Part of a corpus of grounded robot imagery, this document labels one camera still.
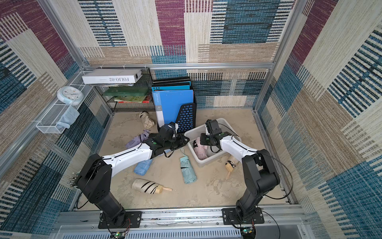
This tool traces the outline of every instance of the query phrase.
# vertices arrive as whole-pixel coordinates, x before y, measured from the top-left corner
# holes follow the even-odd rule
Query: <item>book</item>
[[[141,69],[95,69],[82,76],[85,84],[136,83],[142,77]]]
[[[140,96],[132,96],[127,101],[122,100],[121,98],[114,98],[114,101],[118,103],[150,103],[151,95],[146,96],[142,101]]]
[[[146,96],[149,91],[148,87],[141,86],[118,86],[108,88],[103,95],[104,96]]]

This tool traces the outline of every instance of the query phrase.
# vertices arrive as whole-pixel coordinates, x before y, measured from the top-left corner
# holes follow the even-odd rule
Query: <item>wire mesh shelf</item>
[[[112,67],[113,69],[123,69],[123,67]],[[152,86],[152,76],[149,68],[145,67],[126,67],[125,69],[141,69],[142,77],[134,83],[131,87],[147,87],[147,95],[151,95],[151,86]],[[129,103],[120,103],[114,101],[115,96],[104,96],[105,92],[109,87],[96,87],[98,92],[102,95],[104,100],[110,106],[112,112],[141,112],[141,111],[155,111],[155,106],[152,100],[149,103],[139,103],[139,102],[129,102]]]
[[[82,101],[78,105],[65,104],[60,100],[56,100],[50,109],[42,116],[41,120],[37,123],[36,127],[42,133],[59,133],[61,134],[65,128],[63,126],[57,125],[58,121],[61,119],[65,111],[72,106],[76,110],[81,106],[81,104],[86,99],[87,95],[93,88],[91,85],[86,85],[82,80],[83,74],[78,74],[77,77],[72,81],[69,86],[79,89],[84,95]]]

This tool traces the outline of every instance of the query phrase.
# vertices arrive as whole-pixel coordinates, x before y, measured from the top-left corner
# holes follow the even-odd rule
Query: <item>white wire basket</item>
[[[65,113],[65,111],[69,108],[69,106],[74,107],[76,110],[81,106],[81,104],[86,99],[86,96],[92,90],[93,86],[86,85],[82,80],[83,73],[80,73],[76,76],[70,86],[79,89],[84,95],[82,101],[74,106],[71,104],[65,104],[60,100],[56,100],[56,102],[50,107],[50,109],[42,116],[41,120],[37,123],[36,127],[42,133],[59,133],[64,132],[65,128],[57,125],[57,122],[61,119],[61,116]]]

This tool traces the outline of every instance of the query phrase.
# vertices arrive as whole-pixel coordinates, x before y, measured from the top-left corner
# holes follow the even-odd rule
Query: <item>blue folder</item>
[[[191,89],[153,91],[152,98],[157,113],[158,127],[161,127],[176,121],[179,109],[183,104],[194,102],[194,91]]]
[[[152,86],[152,91],[157,90],[173,90],[173,89],[190,89],[190,85],[183,85],[183,86]]]

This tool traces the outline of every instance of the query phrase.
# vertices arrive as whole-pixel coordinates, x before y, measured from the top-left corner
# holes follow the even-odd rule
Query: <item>cable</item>
[[[261,210],[261,211],[262,211],[263,213],[268,214],[268,215],[275,221],[275,223],[276,223],[276,225],[277,225],[277,228],[278,228],[278,239],[280,239],[281,231],[280,231],[280,227],[278,226],[276,220],[275,220],[269,213],[265,212],[264,210]]]
[[[210,150],[211,150],[211,152],[213,152],[213,151],[212,151],[212,146],[211,146],[211,145],[210,145]],[[219,153],[219,151],[220,151],[220,150],[218,150],[217,152],[213,152],[213,153]]]
[[[84,188],[86,188],[86,186],[87,186],[87,184],[89,183],[90,179],[92,178],[94,172],[97,170],[97,166],[99,166],[99,165],[100,165],[100,163],[99,163],[98,165],[95,165],[95,166],[94,166],[94,170],[93,170],[93,172],[92,172],[92,175],[90,175],[90,178],[89,178],[88,181],[86,182]],[[79,194],[79,196],[78,196],[78,198],[77,198],[77,202],[76,202],[76,208],[77,208],[77,209],[81,209],[83,206],[85,206],[85,205],[89,202],[89,200],[88,200],[88,201],[86,201],[81,207],[78,207],[78,201],[79,201],[79,198],[81,197],[81,194],[82,194],[82,191],[81,191],[81,193]]]
[[[289,171],[289,169],[282,163],[282,162],[280,162],[278,159],[276,159],[275,157],[272,157],[272,156],[270,156],[270,155],[268,155],[268,154],[266,154],[266,153],[261,153],[261,154],[264,154],[264,155],[267,155],[267,156],[269,156],[269,157],[271,157],[271,158],[273,158],[274,160],[276,160],[277,162],[279,162],[282,166],[284,166],[285,168],[286,168],[286,170],[288,171],[288,173],[289,173],[289,175],[290,175],[290,178],[291,178],[291,181],[292,181],[292,184],[291,184],[291,187],[290,187],[290,190],[289,190],[289,192],[284,196],[284,197],[282,197],[282,198],[273,198],[273,197],[270,197],[270,196],[268,196],[268,195],[264,195],[264,196],[267,196],[267,197],[269,197],[269,198],[272,198],[272,199],[276,199],[276,200],[279,200],[279,199],[284,199],[284,198],[286,198],[286,197],[288,197],[289,196],[289,194],[292,192],[292,190],[293,190],[293,177],[292,177],[292,173]]]
[[[112,233],[112,232],[110,231],[110,229],[109,229],[109,225],[108,225],[108,222],[107,222],[107,220],[106,220],[106,215],[105,215],[104,213],[101,213],[101,215],[100,215],[99,217],[101,218],[101,217],[102,217],[102,214],[105,216],[106,227],[107,227],[107,230],[108,230],[109,233],[110,233],[110,238],[113,237],[114,239],[116,239],[115,236],[113,235],[113,233]]]
[[[88,200],[81,207],[78,207],[78,201],[79,201],[79,198],[81,197],[81,194],[82,194],[82,192],[79,194],[79,196],[77,198],[77,202],[76,202],[76,208],[77,209],[81,209],[83,206],[85,206],[89,202],[89,200]]]
[[[237,226],[235,226],[235,224],[232,223],[229,215],[228,215],[227,219],[230,221],[230,223],[233,225],[234,228],[236,228],[236,229],[240,229],[241,228],[241,224],[239,224],[240,227],[237,227]]]
[[[222,126],[224,126],[224,127],[226,127],[227,129],[229,129],[232,133],[234,133],[235,135],[237,135],[232,129],[230,129],[228,126],[225,126],[224,124],[219,124],[218,123],[218,125],[222,125]]]
[[[101,213],[101,214],[99,215],[99,219],[101,220],[101,218],[102,218],[102,214],[103,214],[104,217],[105,217],[106,227],[107,227],[107,230],[108,230],[109,233],[110,233],[110,238],[113,237],[114,239],[117,239],[117,238],[113,235],[113,233],[110,231],[110,228],[109,228],[109,225],[108,225],[108,222],[107,222],[105,213]],[[129,233],[129,231],[130,231],[130,223],[131,223],[131,222],[130,222],[130,218],[127,218],[126,221],[127,221],[127,220],[129,220],[129,224],[128,224],[128,226],[126,227],[126,230],[125,230],[125,237],[126,237],[127,233]]]
[[[234,137],[235,135],[236,135],[237,137],[240,137],[239,135],[234,134],[234,135],[231,136],[231,140],[233,140],[233,137]]]

